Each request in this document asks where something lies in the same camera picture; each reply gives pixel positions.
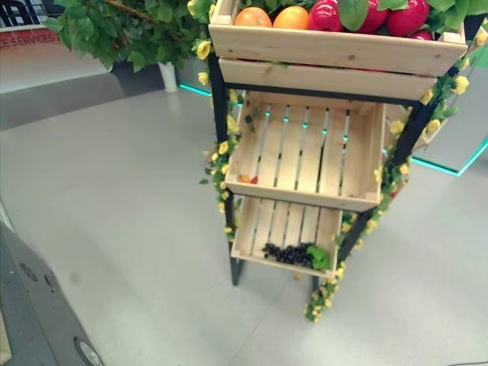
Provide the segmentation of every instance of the yellow flower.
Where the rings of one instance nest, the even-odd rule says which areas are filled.
[[[383,167],[379,167],[378,169],[375,169],[373,171],[373,174],[374,174],[374,180],[377,182],[377,183],[381,183],[381,177],[383,175]]]
[[[424,93],[424,95],[420,98],[420,103],[427,105],[432,97],[434,96],[434,93],[432,93],[432,89],[429,89]]]
[[[362,248],[362,246],[363,246],[363,244],[364,244],[363,239],[358,239],[358,240],[356,240],[356,243],[354,244],[354,247],[355,247],[356,249],[361,249],[361,248]]]
[[[224,141],[223,143],[221,143],[219,145],[219,154],[220,155],[223,155],[227,152],[227,150],[229,149],[229,144],[227,141]]]
[[[403,131],[404,127],[405,127],[405,124],[401,120],[393,120],[390,124],[390,132],[393,135],[397,135],[398,133]]]
[[[458,76],[454,82],[456,83],[456,87],[451,89],[456,94],[463,94],[466,91],[467,86],[470,82],[467,80],[466,76]]]
[[[485,44],[486,40],[488,40],[487,33],[483,32],[476,36],[475,41],[477,46],[482,46]]]
[[[209,40],[202,40],[197,47],[197,56],[199,59],[204,60],[207,58],[208,54],[210,53],[210,41]]]
[[[434,119],[434,120],[430,120],[428,123],[427,123],[427,131],[428,132],[434,132],[435,130],[437,130],[439,127],[441,126],[441,121],[440,120],[437,120],[437,119]]]
[[[229,90],[229,99],[232,103],[237,103],[237,91],[235,89]]]
[[[232,116],[232,114],[227,115],[227,134],[230,135],[231,133],[236,133],[239,131],[239,126],[237,126],[236,119]]]
[[[409,172],[410,169],[409,169],[409,166],[407,164],[402,164],[402,165],[400,165],[400,167],[398,168],[398,170],[400,171],[400,173],[402,175],[405,175],[405,174],[408,174],[408,172]]]
[[[466,69],[469,66],[470,66],[470,59],[469,59],[469,57],[464,57],[463,63],[461,65],[461,67],[459,68],[459,71],[462,71],[462,70]]]
[[[190,0],[186,7],[188,8],[188,13],[193,17],[195,15],[195,0]]]
[[[335,277],[340,280],[342,278],[342,276],[344,276],[344,268],[336,269],[335,270]]]
[[[351,225],[348,223],[342,223],[341,231],[347,233],[351,229]]]
[[[211,21],[212,17],[214,16],[214,11],[215,11],[215,5],[212,4],[210,6],[210,9],[208,9],[208,20]]]
[[[208,74],[206,72],[199,72],[197,76],[198,76],[198,81],[202,85],[208,84]]]
[[[376,222],[376,220],[369,219],[367,222],[367,225],[369,228],[374,229],[378,225],[378,223]]]

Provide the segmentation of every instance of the wooden slat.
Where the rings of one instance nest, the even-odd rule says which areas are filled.
[[[287,222],[288,208],[290,204],[287,202],[276,202],[273,221],[271,223],[271,232],[269,241],[276,246],[283,246],[284,242],[284,228]]]
[[[275,202],[271,200],[262,200],[259,208],[259,219],[256,228],[254,246],[252,255],[264,257],[263,248],[268,242],[269,231],[271,229],[271,219],[273,217],[273,207]]]
[[[368,163],[368,157],[364,154],[364,142],[367,143],[370,138],[364,133],[366,123],[365,118],[358,113],[354,111],[350,113],[342,177],[341,196],[343,197],[364,197],[366,193],[365,183],[368,179],[364,177],[364,164]]]
[[[348,101],[345,99],[309,97],[306,95],[292,95],[280,93],[261,93],[262,100],[268,103],[304,105],[318,108],[338,108],[356,111],[362,106],[361,101]]]
[[[284,236],[284,246],[298,246],[300,244],[300,228],[302,226],[303,209],[301,204],[291,204],[288,215],[287,232]]]
[[[209,29],[216,53],[223,58],[375,69],[416,75],[444,75],[467,49],[461,43],[370,34],[219,24],[211,24]]]
[[[235,255],[248,255],[251,252],[258,205],[259,199],[250,197],[246,198],[242,204],[241,225],[237,230],[233,245]]]
[[[271,105],[271,115],[268,119],[268,128],[264,136],[261,162],[259,163],[258,183],[260,186],[273,187],[275,183],[284,109],[285,106],[282,104]]]
[[[375,109],[365,119],[364,140],[369,141],[364,145],[365,164],[363,172],[363,187],[365,188],[365,197],[380,202],[381,185],[376,182],[373,171],[383,165],[383,156],[381,147],[384,145],[384,124],[386,106],[378,104]]]
[[[329,111],[329,126],[323,150],[322,171],[320,172],[319,193],[339,194],[341,179],[342,146],[344,142],[345,112]]]
[[[391,72],[220,59],[226,82],[418,100],[435,78]]]
[[[305,129],[305,137],[302,147],[302,162],[300,167],[300,179],[297,190],[302,192],[315,192],[319,177],[320,150],[322,142],[322,128],[325,111],[311,108],[309,111],[308,128]]]
[[[294,189],[300,156],[300,134],[303,131],[305,107],[291,106],[288,122],[284,124],[285,134],[281,150],[280,170],[277,187]]]

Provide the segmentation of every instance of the green leaf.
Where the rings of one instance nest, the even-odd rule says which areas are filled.
[[[71,51],[71,39],[69,38],[68,30],[67,29],[62,29],[59,32],[59,38],[61,39],[61,42],[68,47],[68,49]]]
[[[378,2],[377,10],[401,10],[406,9],[407,0],[380,0]]]
[[[312,268],[313,269],[327,269],[330,268],[330,259],[327,255],[325,255],[322,259],[313,259],[312,260]]]
[[[479,15],[488,13],[488,0],[471,0],[467,8],[468,15]]]
[[[445,25],[452,29],[458,29],[459,25],[466,17],[469,6],[470,0],[456,0],[454,6],[451,6],[445,12]]]
[[[444,110],[443,113],[443,119],[449,118],[451,116],[454,116],[457,112],[459,111],[459,106],[458,105],[453,105],[452,107]]]
[[[134,72],[140,71],[146,65],[146,59],[141,52],[132,51],[127,59],[132,62]]]
[[[144,7],[146,8],[146,10],[150,10],[152,8],[155,8],[156,6],[158,6],[157,0],[144,0]]]
[[[158,47],[158,53],[156,55],[156,59],[158,62],[162,62],[163,60],[167,60],[169,57],[169,49],[166,44],[161,43]]]
[[[93,33],[95,32],[95,27],[93,26],[90,18],[85,18],[80,21],[78,32],[79,35],[81,37],[84,37],[86,40],[93,35]]]
[[[337,4],[339,19],[350,31],[357,31],[368,14],[368,0],[341,0]]]
[[[66,13],[71,19],[82,19],[86,17],[86,8],[83,5],[67,8]]]
[[[277,0],[265,0],[265,4],[268,8],[274,9],[278,6],[278,1]]]
[[[103,28],[110,36],[117,38],[117,30],[115,29],[114,23],[111,22],[110,18],[104,22]]]
[[[172,7],[166,4],[161,4],[158,8],[157,18],[159,21],[169,23],[173,19]]]
[[[454,0],[426,0],[427,3],[433,8],[439,11],[446,11],[452,5],[454,5]]]
[[[307,254],[312,255],[317,261],[321,261],[325,255],[325,252],[322,248],[316,246],[309,246],[307,248]]]
[[[113,66],[114,61],[112,60],[111,57],[108,55],[101,55],[100,56],[100,61],[101,63],[105,66],[107,70],[110,70],[110,68]]]
[[[60,25],[58,20],[55,18],[47,18],[43,24],[47,27],[47,29],[56,33],[63,29],[63,26]]]

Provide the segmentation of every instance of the gray floor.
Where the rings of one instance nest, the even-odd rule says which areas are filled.
[[[307,278],[248,263],[230,284],[202,177],[208,100],[163,91],[0,132],[0,195],[107,366],[447,365],[488,360],[488,155],[414,165],[319,325]]]

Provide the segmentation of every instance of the display shelf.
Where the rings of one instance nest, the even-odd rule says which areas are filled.
[[[240,2],[218,0],[209,26],[215,52],[224,59],[440,76],[467,50],[462,27],[457,33],[443,33],[437,41],[317,30],[237,27],[233,22]]]
[[[245,197],[239,219],[241,225],[236,232],[231,256],[321,278],[333,278],[337,245],[332,235],[339,232],[341,215],[340,210]],[[331,268],[316,270],[265,258],[263,248],[267,242],[282,248],[313,242],[329,256]]]
[[[384,114],[378,103],[248,93],[225,182],[246,196],[353,211],[377,206]],[[254,130],[246,123],[253,115]],[[246,179],[255,176],[256,184]]]

